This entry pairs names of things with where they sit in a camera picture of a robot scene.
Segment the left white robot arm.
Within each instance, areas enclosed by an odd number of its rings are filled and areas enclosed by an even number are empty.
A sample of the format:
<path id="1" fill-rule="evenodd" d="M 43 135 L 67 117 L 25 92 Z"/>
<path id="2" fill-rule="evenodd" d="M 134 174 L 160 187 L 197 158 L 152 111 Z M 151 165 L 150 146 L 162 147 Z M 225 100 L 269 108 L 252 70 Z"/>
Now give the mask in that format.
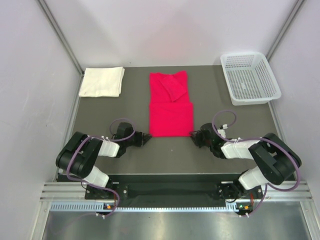
<path id="1" fill-rule="evenodd" d="M 55 165 L 67 173 L 72 181 L 96 186 L 102 198 L 109 198 L 114 191 L 110 177 L 95 166 L 98 157 L 120 158 L 129 147 L 141 148 L 152 135 L 137 131 L 131 122 L 120 119 L 111 138 L 75 132 L 57 155 Z"/>

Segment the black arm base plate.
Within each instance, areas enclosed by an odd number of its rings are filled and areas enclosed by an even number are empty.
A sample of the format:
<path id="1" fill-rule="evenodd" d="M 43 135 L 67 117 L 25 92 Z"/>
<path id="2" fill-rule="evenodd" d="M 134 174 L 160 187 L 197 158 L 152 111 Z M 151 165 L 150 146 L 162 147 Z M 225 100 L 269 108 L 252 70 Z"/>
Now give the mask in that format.
<path id="1" fill-rule="evenodd" d="M 104 185 L 116 191 L 122 202 L 142 196 L 209 197 L 212 200 L 262 198 L 262 188 L 245 190 L 239 174 L 114 174 Z"/>

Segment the pink red t shirt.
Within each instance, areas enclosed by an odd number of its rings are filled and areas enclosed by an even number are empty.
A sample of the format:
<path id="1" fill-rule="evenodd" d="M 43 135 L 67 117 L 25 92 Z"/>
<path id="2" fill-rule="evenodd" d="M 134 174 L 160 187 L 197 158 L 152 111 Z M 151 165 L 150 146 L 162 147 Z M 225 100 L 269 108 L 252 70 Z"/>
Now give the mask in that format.
<path id="1" fill-rule="evenodd" d="M 153 137 L 188 137 L 194 131 L 186 71 L 149 75 L 149 133 Z"/>

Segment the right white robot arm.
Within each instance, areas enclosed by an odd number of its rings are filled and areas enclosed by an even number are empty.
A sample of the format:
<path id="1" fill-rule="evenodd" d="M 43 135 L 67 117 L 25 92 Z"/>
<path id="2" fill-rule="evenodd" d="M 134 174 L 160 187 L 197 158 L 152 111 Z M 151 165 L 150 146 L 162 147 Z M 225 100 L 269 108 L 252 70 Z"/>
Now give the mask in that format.
<path id="1" fill-rule="evenodd" d="M 248 159 L 256 167 L 246 170 L 233 181 L 233 192 L 239 198 L 245 198 L 255 187 L 269 185 L 277 191 L 295 190 L 301 181 L 298 176 L 295 185 L 279 188 L 302 165 L 301 159 L 278 136 L 268 133 L 262 138 L 244 140 L 226 138 L 225 124 L 220 128 L 206 123 L 197 131 L 190 132 L 193 143 L 207 147 L 219 159 Z"/>

